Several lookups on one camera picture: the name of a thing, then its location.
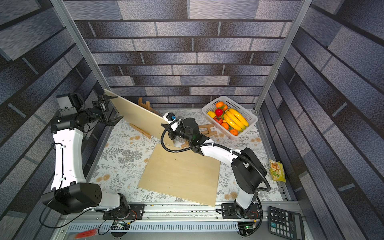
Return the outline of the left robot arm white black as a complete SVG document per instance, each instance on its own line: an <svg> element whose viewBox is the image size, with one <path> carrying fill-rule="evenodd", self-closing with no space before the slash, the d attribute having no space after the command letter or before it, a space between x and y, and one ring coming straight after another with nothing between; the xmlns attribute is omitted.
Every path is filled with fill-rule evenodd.
<svg viewBox="0 0 384 240"><path fill-rule="evenodd" d="M92 123L115 126L121 120L108 117L111 99L111 96L98 96L93 106L86 108L77 93L57 96L60 108L51 121L55 175L52 190L41 197L46 207L65 216L93 210L103 213L104 220L125 219L130 214L130 205L123 194L103 193L98 184L87 183L82 167L82 143L88 132L85 126Z"/></svg>

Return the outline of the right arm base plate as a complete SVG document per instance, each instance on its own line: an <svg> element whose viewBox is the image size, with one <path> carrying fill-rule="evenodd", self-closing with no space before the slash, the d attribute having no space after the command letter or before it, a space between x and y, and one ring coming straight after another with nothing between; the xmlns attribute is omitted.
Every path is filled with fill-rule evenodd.
<svg viewBox="0 0 384 240"><path fill-rule="evenodd" d="M218 214L223 216L223 219L260 219L262 210L259 204L251 203L247 209L242 209L236 203L221 204L219 209L216 209Z"/></svg>

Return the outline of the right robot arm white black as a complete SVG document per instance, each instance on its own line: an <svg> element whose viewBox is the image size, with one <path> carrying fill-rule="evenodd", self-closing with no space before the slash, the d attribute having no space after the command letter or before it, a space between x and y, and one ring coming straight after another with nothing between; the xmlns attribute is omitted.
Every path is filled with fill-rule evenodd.
<svg viewBox="0 0 384 240"><path fill-rule="evenodd" d="M170 153L193 151L196 154L210 157L231 167L237 185L240 188L234 200L234 215L240 219L247 218L252 213L252 207L259 201L259 192L269 192L271 186L267 180L267 171L256 154L250 148L234 150L216 143L202 134L194 118L178 119L173 113L168 113L162 124L164 131L161 135L161 145ZM165 146L164 138L168 134L171 140L181 138L189 146L181 150L171 150Z"/></svg>

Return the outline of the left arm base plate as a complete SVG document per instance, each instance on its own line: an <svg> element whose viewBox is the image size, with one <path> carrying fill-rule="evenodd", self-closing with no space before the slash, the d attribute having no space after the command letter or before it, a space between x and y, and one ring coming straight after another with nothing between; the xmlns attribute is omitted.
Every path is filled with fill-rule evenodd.
<svg viewBox="0 0 384 240"><path fill-rule="evenodd" d="M116 209L104 212L103 220L141 220L143 218L145 204L128 204Z"/></svg>

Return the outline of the wooden easel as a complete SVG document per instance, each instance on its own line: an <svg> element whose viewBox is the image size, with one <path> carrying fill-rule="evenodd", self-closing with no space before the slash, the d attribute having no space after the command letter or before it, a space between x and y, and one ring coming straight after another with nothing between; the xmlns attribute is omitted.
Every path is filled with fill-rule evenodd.
<svg viewBox="0 0 384 240"><path fill-rule="evenodd" d="M213 131L212 130L213 127L214 127L213 124L201 125L199 126L199 134L205 136L205 138L209 138L215 135L217 131ZM184 143L181 145L181 148L185 149L188 147L202 144L203 143L202 138L203 137L196 135L195 139L192 139L191 141L184 139Z"/></svg>
<svg viewBox="0 0 384 240"><path fill-rule="evenodd" d="M142 131L160 138L163 132L161 124L164 120L150 107L150 102L143 102L143 98L139 97L138 104L132 104L129 110L131 122Z"/></svg>

